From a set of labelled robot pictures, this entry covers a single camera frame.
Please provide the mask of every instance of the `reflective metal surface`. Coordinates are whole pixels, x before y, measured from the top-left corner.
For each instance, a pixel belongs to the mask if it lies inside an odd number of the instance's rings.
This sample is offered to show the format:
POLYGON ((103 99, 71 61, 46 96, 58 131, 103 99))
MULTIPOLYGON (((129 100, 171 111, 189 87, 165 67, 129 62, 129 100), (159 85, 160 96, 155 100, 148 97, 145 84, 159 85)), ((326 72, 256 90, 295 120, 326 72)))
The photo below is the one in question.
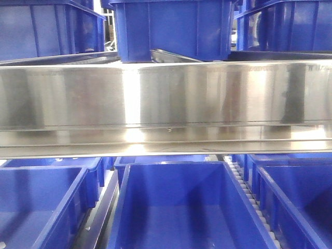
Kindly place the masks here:
POLYGON ((232 51, 227 61, 266 61, 266 60, 317 60, 332 59, 331 51, 308 52, 265 52, 232 51))
POLYGON ((118 60, 120 60, 120 57, 117 52, 95 52, 0 61, 0 66, 105 64, 118 60))
POLYGON ((0 157, 332 150, 331 69, 332 60, 0 67, 0 157))
POLYGON ((331 126, 1 132, 1 158, 332 151, 331 126))
POLYGON ((162 49, 152 49, 151 59, 156 63, 182 63, 182 62, 202 62, 180 54, 171 53, 162 49))

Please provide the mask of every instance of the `plastic bin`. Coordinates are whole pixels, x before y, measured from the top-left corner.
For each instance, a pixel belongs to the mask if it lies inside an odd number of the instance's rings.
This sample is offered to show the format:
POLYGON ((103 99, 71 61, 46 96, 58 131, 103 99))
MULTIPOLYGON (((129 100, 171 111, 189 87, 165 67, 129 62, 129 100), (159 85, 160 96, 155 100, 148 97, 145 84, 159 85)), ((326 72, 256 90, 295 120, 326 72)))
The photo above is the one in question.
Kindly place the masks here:
POLYGON ((232 1, 102 0, 102 6, 115 11, 123 62, 151 61, 151 49, 213 61, 230 53, 232 1))
POLYGON ((168 155, 168 156, 139 156, 139 157, 118 157, 115 160, 114 168, 118 171, 119 187, 121 188, 123 175, 127 164, 133 163, 154 163, 154 162, 204 162, 208 155, 168 155))
POLYGON ((0 242, 6 249, 71 248, 88 211, 86 168, 0 168, 0 242))
POLYGON ((276 248, 222 162, 126 166, 108 249, 276 248))
POLYGON ((88 206, 94 208, 96 201, 99 200, 101 193, 101 182, 104 182, 105 171, 102 159, 100 157, 82 157, 82 158, 40 158, 40 159, 14 159, 8 160, 2 166, 3 168, 17 168, 28 166, 85 166, 88 168, 85 183, 88 193, 88 206))
POLYGON ((107 170, 111 170, 114 166, 116 157, 103 157, 103 163, 107 170))
POLYGON ((1 0, 0 5, 54 5, 54 4, 71 4, 74 6, 81 5, 80 7, 86 7, 93 10, 93 0, 1 0))
POLYGON ((243 0, 240 5, 238 5, 239 13, 243 13, 247 10, 251 10, 255 7, 259 7, 260 5, 268 2, 268 0, 243 0))
POLYGON ((0 1, 0 60, 104 51, 104 20, 71 1, 0 1))
POLYGON ((236 16, 238 50, 332 50, 332 2, 272 0, 236 16))
POLYGON ((332 165, 259 168, 260 208, 282 248, 332 248, 332 165))
POLYGON ((259 167, 267 165, 316 165, 332 164, 332 153, 294 153, 294 154, 248 154, 244 166, 244 180, 247 182, 255 198, 259 200, 260 177, 259 167))

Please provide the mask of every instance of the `white roller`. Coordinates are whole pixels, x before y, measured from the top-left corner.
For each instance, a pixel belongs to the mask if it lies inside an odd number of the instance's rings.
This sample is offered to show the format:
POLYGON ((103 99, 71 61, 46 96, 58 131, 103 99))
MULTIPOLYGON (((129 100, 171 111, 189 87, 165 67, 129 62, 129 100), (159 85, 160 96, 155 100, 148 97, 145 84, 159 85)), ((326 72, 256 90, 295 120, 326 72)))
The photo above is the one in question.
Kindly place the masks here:
POLYGON ((277 246, 277 248, 281 249, 281 245, 278 240, 274 240, 274 244, 277 246))
POLYGON ((249 199, 251 204, 256 204, 256 201, 254 199, 249 199))
POLYGON ((246 193, 245 194, 249 199, 253 199, 253 195, 251 193, 246 193))
POLYGON ((264 226, 265 226, 266 230, 268 230, 268 232, 271 231, 271 227, 269 224, 265 223, 264 226))
POLYGON ((263 223, 267 223, 266 222, 266 219, 264 217, 260 217, 260 220, 263 222, 263 223))
POLYGON ((275 235, 274 235, 274 232, 269 232, 269 235, 270 235, 270 237, 271 237, 272 239, 274 239, 274 240, 275 240, 275 235))
POLYGON ((259 206, 258 206, 257 204, 254 204, 253 207, 254 207, 254 209, 255 209, 256 211, 259 210, 259 206))
POLYGON ((258 214, 259 217, 263 216, 263 213, 261 212, 261 210, 256 210, 256 213, 258 214))

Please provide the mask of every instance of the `blue plastic crate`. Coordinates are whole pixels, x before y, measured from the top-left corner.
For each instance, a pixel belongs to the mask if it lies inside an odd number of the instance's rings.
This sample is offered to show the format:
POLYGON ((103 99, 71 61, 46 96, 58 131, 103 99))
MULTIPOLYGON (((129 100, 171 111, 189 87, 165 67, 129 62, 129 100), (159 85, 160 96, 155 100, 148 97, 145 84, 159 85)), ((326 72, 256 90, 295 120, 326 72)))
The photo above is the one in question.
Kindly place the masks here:
POLYGON ((115 160, 114 168, 118 171, 119 187, 121 188, 123 175, 127 164, 153 163, 153 162, 204 162, 208 155, 168 155, 168 156, 139 156, 139 157, 118 157, 115 160))
POLYGON ((123 62, 151 61, 157 48, 213 61, 230 53, 232 1, 102 0, 102 6, 115 11, 123 62))
POLYGON ((14 159, 8 160, 2 166, 3 168, 17 168, 28 166, 85 166, 88 168, 86 175, 86 188, 88 193, 88 206, 95 207, 99 200, 101 187, 104 185, 105 171, 103 169, 102 159, 100 157, 82 157, 82 158, 40 158, 40 159, 14 159))
POLYGON ((282 248, 332 248, 332 165, 259 168, 260 208, 282 248))
POLYGON ((239 13, 259 7, 266 2, 268 2, 268 0, 243 0, 241 4, 238 5, 239 13))
POLYGON ((316 165, 332 163, 332 153, 294 153, 294 154, 248 154, 244 166, 244 180, 255 198, 259 200, 260 177, 259 167, 268 165, 316 165))
POLYGON ((108 249, 276 248, 222 162, 126 166, 108 249))
POLYGON ((104 51, 104 20, 72 1, 0 1, 0 60, 104 51))
POLYGON ((0 168, 0 242, 6 249, 71 248, 88 211, 86 168, 0 168))
POLYGON ((236 16, 238 50, 332 50, 332 2, 271 0, 236 16))
POLYGON ((103 163, 107 170, 111 170, 114 166, 116 157, 103 157, 103 163))
POLYGON ((93 0, 1 0, 0 5, 54 5, 54 4, 71 4, 74 6, 81 5, 93 10, 93 0))

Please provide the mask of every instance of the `stainless steel rail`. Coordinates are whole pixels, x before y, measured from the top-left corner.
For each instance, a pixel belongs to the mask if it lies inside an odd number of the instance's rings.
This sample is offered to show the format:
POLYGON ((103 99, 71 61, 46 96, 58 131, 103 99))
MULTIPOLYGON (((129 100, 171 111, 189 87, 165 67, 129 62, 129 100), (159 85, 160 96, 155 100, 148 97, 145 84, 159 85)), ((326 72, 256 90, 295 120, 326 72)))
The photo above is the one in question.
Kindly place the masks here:
POLYGON ((152 49, 151 59, 155 63, 182 63, 182 62, 203 62, 180 54, 171 53, 162 49, 152 49))
POLYGON ((308 52, 263 52, 263 51, 232 51, 227 61, 260 61, 260 60, 321 60, 332 59, 331 51, 308 52))
POLYGON ((0 157, 332 150, 332 60, 0 67, 0 157))
POLYGON ((105 64, 120 60, 117 52, 95 52, 0 61, 0 66, 40 66, 59 64, 105 64))

